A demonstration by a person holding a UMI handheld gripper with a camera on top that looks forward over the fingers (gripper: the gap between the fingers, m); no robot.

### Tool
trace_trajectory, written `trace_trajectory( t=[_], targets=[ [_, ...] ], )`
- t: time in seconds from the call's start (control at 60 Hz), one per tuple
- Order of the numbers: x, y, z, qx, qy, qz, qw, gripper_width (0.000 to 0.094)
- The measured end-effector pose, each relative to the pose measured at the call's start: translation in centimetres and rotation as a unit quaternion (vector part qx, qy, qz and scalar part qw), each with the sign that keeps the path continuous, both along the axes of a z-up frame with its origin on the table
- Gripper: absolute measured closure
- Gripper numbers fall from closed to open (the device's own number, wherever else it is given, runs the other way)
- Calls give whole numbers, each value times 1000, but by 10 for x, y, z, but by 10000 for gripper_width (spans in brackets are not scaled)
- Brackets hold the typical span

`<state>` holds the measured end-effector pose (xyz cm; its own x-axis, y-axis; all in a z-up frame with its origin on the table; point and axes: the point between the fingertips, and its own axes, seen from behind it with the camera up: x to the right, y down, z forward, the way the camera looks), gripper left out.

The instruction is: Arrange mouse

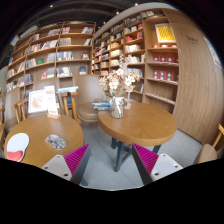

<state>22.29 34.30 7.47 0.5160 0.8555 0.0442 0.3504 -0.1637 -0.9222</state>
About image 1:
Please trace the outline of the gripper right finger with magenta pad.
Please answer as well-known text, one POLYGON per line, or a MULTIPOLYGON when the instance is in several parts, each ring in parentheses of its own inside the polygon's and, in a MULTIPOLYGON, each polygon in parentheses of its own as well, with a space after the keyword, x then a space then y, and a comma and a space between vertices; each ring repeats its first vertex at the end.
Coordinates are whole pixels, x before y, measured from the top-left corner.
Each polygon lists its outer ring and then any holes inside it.
POLYGON ((169 155, 160 155, 143 146, 133 144, 132 154, 144 185, 159 180, 182 169, 169 155))

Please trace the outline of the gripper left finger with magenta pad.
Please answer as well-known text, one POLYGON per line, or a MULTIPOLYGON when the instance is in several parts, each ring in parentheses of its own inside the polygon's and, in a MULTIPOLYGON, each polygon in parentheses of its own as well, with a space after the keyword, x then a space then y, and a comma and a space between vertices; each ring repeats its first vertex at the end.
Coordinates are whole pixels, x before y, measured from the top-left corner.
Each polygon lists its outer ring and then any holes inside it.
POLYGON ((86 144, 65 156, 55 155, 42 169, 79 185, 83 180, 90 154, 91 147, 86 144))

